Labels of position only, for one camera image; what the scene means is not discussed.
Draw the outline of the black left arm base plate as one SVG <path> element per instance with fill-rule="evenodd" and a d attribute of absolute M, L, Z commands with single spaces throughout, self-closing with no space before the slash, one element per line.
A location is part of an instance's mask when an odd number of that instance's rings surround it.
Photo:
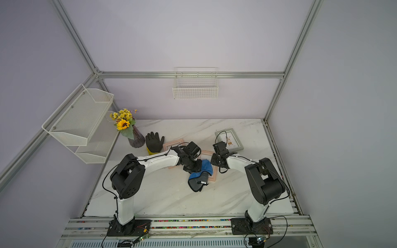
<path fill-rule="evenodd" d="M 133 218 L 130 222 L 125 225 L 122 225 L 116 218 L 116 215 L 113 216 L 113 220 L 109 222 L 109 228 L 107 231 L 108 237 L 140 237 L 147 234 L 151 228 L 151 220 L 136 220 Z"/>

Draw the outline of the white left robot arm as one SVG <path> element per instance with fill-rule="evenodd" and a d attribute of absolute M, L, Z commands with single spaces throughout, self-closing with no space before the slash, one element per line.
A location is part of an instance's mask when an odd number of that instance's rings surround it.
<path fill-rule="evenodd" d="M 194 142 L 150 156 L 126 155 L 109 176 L 117 200 L 118 224 L 125 226 L 134 219 L 134 195 L 139 191 L 146 174 L 178 165 L 182 165 L 189 173 L 199 172 L 202 167 L 199 155 L 201 149 Z"/>

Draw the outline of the blue microfibre cloth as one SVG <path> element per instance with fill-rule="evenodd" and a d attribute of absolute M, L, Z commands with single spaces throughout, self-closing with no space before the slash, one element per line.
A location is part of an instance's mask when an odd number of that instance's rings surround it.
<path fill-rule="evenodd" d="M 200 172 L 192 173 L 188 179 L 188 186 L 193 192 L 201 192 L 208 185 L 209 177 L 213 175 L 213 166 L 209 160 L 202 160 Z"/>

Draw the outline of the green picture frame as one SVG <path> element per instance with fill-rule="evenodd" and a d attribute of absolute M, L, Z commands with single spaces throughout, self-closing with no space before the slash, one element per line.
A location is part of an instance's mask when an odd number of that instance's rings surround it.
<path fill-rule="evenodd" d="M 215 132 L 216 143 L 223 141 L 230 152 L 238 152 L 244 149 L 240 139 L 233 128 Z"/>

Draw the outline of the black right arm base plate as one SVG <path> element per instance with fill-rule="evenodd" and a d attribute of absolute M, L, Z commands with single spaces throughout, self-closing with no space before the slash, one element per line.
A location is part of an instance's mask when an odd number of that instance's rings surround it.
<path fill-rule="evenodd" d="M 247 211 L 244 218 L 231 219 L 231 230 L 233 235 L 272 235 L 274 233 L 269 218 L 263 218 L 258 222 L 254 222 Z"/>

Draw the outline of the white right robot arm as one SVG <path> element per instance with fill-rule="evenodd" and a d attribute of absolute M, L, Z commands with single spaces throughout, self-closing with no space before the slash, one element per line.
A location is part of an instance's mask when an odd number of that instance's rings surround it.
<path fill-rule="evenodd" d="M 215 153 L 211 164 L 219 168 L 234 169 L 247 177 L 251 193 L 255 199 L 245 213 L 249 225 L 264 222 L 272 203 L 282 200 L 281 196 L 289 189 L 269 158 L 248 159 L 236 152 L 230 152 L 225 142 L 213 144 Z"/>

